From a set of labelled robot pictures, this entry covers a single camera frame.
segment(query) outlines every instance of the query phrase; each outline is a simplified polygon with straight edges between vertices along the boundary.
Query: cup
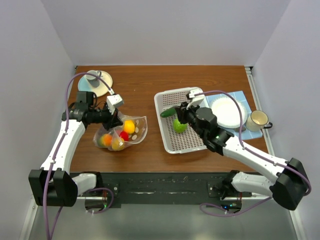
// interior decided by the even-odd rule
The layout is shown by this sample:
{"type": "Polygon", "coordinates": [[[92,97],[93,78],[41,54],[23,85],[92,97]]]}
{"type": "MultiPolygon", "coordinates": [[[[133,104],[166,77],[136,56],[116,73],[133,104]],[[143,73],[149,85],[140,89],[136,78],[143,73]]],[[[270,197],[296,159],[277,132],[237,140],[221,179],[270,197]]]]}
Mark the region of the cup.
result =
{"type": "MultiPolygon", "coordinates": [[[[96,71],[96,70],[90,70],[87,71],[87,73],[89,74],[94,74],[96,76],[98,76],[99,78],[101,78],[101,71],[96,71]]],[[[96,76],[91,76],[91,75],[85,75],[85,79],[87,79],[87,81],[94,87],[97,88],[100,84],[100,81],[98,80],[98,78],[96,76]]]]}
{"type": "Polygon", "coordinates": [[[272,122],[269,122],[266,113],[260,110],[253,111],[245,124],[246,128],[251,132],[258,132],[260,129],[270,129],[272,128],[272,122]]]}

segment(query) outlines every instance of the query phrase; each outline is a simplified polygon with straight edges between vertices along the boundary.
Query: robotic arm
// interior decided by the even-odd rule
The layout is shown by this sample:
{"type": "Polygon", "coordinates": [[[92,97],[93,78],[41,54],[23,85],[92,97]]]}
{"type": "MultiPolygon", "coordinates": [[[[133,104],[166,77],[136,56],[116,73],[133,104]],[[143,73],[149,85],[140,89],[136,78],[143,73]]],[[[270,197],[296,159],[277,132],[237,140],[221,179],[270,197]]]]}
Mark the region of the robotic arm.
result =
{"type": "Polygon", "coordinates": [[[220,186],[224,196],[232,192],[252,192],[272,197],[282,207],[295,210],[308,190],[307,183],[300,177],[308,179],[302,163],[295,158],[287,161],[269,155],[244,142],[241,145],[237,136],[218,126],[210,108],[199,107],[204,100],[201,93],[199,89],[192,90],[187,96],[191,101],[175,108],[180,123],[189,124],[210,151],[238,160],[261,174],[231,171],[220,186]]]}
{"type": "MultiPolygon", "coordinates": [[[[89,124],[102,123],[106,130],[120,126],[123,123],[118,118],[118,107],[124,104],[119,94],[107,97],[103,109],[95,109],[94,93],[79,91],[76,101],[71,104],[69,110],[69,127],[56,155],[51,172],[52,181],[49,183],[47,193],[48,206],[72,207],[77,196],[84,192],[103,187],[102,177],[99,172],[81,173],[71,178],[69,176],[70,165],[76,147],[89,124]]],[[[62,115],[62,123],[55,144],[40,170],[31,170],[29,182],[37,205],[43,205],[45,181],[52,163],[52,156],[59,145],[66,129],[66,113],[62,115]]]]}

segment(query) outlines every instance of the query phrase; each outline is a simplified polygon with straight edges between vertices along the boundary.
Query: cucumber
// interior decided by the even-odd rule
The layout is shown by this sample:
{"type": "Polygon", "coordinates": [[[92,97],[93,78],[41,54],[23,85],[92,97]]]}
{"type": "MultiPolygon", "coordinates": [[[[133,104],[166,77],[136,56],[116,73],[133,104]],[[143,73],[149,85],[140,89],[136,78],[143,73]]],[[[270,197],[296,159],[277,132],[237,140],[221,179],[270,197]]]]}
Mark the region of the cucumber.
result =
{"type": "Polygon", "coordinates": [[[175,110],[175,107],[170,107],[168,108],[167,110],[164,110],[161,114],[160,114],[160,117],[162,118],[168,118],[168,117],[171,117],[173,115],[176,114],[176,110],[175,110]]]}

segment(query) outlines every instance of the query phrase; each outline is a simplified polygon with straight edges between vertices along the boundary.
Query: white wall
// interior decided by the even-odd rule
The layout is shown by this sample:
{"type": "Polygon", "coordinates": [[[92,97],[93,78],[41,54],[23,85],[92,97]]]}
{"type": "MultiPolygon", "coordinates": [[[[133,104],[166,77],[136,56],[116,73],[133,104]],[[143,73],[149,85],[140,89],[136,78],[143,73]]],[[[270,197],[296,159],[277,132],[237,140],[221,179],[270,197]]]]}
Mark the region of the white wall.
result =
{"type": "Polygon", "coordinates": [[[301,160],[313,186],[298,207],[310,240],[320,234],[319,13],[319,0],[292,0],[253,68],[275,153],[301,160]]]}
{"type": "Polygon", "coordinates": [[[246,65],[290,0],[42,0],[77,65],[246,65]]]}
{"type": "Polygon", "coordinates": [[[19,238],[30,202],[28,175],[47,157],[74,69],[39,0],[0,8],[0,239],[19,238]]]}

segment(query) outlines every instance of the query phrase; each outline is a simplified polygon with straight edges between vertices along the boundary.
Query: green vegetable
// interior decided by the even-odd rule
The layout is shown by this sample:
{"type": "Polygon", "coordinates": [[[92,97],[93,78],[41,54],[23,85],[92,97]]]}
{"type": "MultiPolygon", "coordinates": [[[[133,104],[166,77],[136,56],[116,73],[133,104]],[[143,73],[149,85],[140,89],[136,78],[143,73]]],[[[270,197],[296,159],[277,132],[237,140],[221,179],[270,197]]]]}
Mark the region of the green vegetable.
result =
{"type": "Polygon", "coordinates": [[[175,110],[175,107],[170,107],[168,108],[167,110],[164,110],[161,114],[160,114],[160,117],[162,118],[168,118],[168,117],[171,117],[173,115],[176,114],[176,110],[175,110]]]}
{"type": "Polygon", "coordinates": [[[188,127],[188,124],[181,124],[178,120],[178,118],[176,118],[173,121],[173,130],[177,133],[177,134],[182,134],[188,127]]]}

